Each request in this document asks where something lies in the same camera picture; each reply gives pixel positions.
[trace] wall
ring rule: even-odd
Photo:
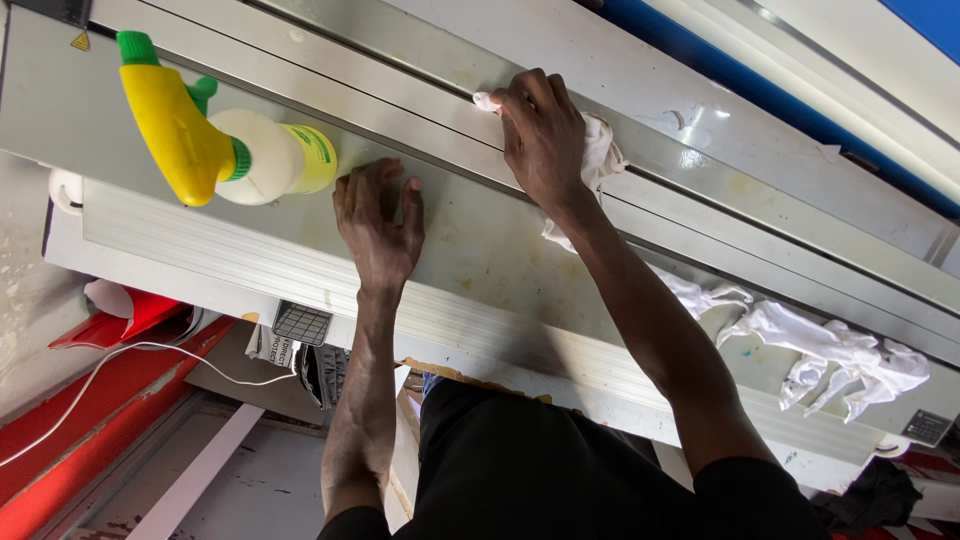
[[[0,152],[0,425],[101,357],[46,346],[87,316],[88,277],[43,262],[49,169]]]

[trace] left hand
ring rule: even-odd
[[[403,224],[393,222],[381,201],[390,179],[403,172],[400,160],[382,159],[354,168],[337,179],[333,208],[337,229],[343,236],[357,273],[358,297],[399,302],[400,293],[420,259],[423,246],[423,198],[420,179],[411,177],[403,186],[400,203]]]

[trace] forearm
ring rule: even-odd
[[[658,390],[671,402],[691,395],[735,400],[732,377],[713,343],[592,195],[548,212],[577,249],[628,351]]]
[[[374,295],[361,289],[357,301],[347,376],[324,450],[327,519],[347,507],[383,504],[394,453],[394,322],[399,292]],[[372,499],[372,487],[379,500]]]

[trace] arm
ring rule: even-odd
[[[326,521],[355,506],[383,509],[396,435],[394,321],[403,285],[420,258],[420,180],[403,187],[403,225],[386,217],[381,194],[400,174],[380,160],[337,180],[333,207],[357,272],[357,328],[340,403],[326,438],[321,482]]]
[[[559,75],[535,69],[493,94],[505,158],[577,249],[640,369],[673,407],[690,473],[722,457],[776,463],[743,411],[713,343],[619,236],[580,178],[584,120]]]

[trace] yellow warning label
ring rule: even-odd
[[[72,43],[70,43],[70,46],[77,47],[84,52],[88,52],[90,50],[90,36],[88,36],[86,31],[84,31],[82,34],[77,36]]]

